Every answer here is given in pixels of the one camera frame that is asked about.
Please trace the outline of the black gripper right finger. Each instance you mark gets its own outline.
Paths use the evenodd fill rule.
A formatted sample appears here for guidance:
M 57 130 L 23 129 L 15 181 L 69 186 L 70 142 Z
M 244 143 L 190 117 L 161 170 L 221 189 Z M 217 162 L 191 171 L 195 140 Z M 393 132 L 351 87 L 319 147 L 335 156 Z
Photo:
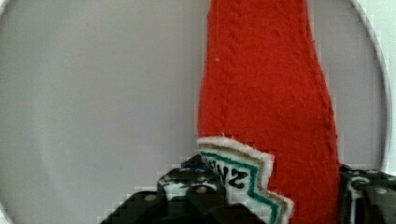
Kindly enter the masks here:
M 340 224 L 396 224 L 396 178 L 342 165 Z

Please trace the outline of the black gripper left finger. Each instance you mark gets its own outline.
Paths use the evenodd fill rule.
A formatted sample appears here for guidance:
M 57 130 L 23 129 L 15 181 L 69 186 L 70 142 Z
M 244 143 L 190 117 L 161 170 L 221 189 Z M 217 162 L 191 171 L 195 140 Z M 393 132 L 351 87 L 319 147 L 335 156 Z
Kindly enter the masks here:
M 231 203 L 224 177 L 196 155 L 140 191 L 100 224 L 265 224 L 245 205 Z

